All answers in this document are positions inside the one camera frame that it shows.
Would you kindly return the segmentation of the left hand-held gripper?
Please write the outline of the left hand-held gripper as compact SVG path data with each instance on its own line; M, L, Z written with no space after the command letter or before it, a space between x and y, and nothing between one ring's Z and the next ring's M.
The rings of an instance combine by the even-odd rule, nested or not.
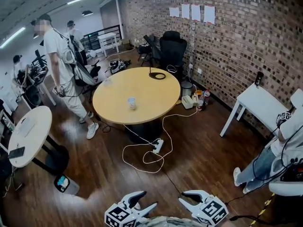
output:
M114 203L105 212L105 224L108 227L136 227L143 217L149 215L158 203L142 209L139 200L146 195L146 191L137 191L125 195L118 203Z

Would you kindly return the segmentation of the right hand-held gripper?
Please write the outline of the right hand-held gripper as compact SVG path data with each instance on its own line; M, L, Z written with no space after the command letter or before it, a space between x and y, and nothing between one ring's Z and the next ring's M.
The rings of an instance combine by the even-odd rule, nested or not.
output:
M198 203L192 205L182 198L178 201L192 214L192 217L197 218L200 223L208 224L211 226L218 225L229 214L225 204L217 197L210 196L203 190L188 190L181 193L182 196L191 198Z

